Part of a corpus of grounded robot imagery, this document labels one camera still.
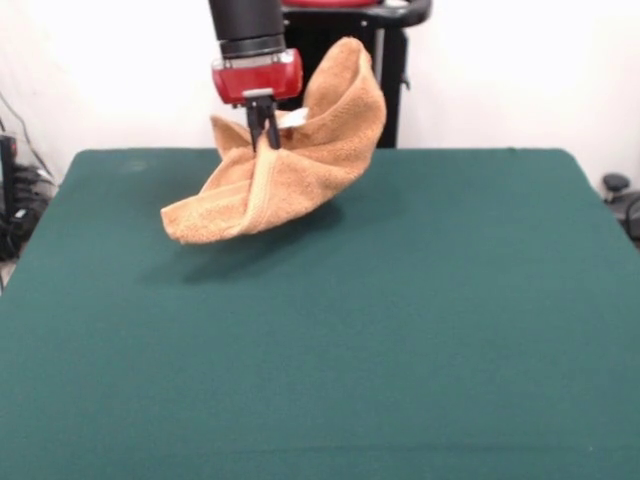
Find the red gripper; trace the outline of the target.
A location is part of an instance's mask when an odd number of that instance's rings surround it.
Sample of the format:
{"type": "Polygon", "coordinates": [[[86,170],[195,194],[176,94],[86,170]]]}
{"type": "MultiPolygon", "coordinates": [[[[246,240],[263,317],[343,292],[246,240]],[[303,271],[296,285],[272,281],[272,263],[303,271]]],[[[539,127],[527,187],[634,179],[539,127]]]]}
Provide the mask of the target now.
{"type": "Polygon", "coordinates": [[[276,100],[296,97],[303,87],[303,63],[295,48],[237,59],[219,59],[212,63],[212,79],[224,104],[246,105],[247,128],[253,151],[262,132],[271,148],[281,148],[276,119],[276,100]]]}

